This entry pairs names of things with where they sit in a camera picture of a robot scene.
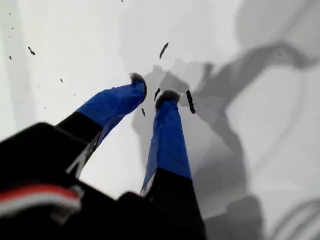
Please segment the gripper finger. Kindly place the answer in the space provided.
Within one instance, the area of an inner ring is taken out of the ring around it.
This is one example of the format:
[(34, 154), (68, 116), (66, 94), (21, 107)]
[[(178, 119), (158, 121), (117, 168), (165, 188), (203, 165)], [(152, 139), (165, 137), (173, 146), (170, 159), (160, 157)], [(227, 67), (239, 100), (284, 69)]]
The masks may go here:
[(86, 156), (74, 160), (66, 168), (68, 174), (76, 178), (110, 131), (128, 114), (133, 112), (147, 96), (147, 84), (138, 73), (130, 75), (131, 83), (105, 89), (80, 106), (56, 125), (85, 142)]
[(206, 229), (193, 186), (179, 100), (178, 93), (166, 90), (156, 101), (141, 193), (165, 217), (169, 238), (204, 240)]

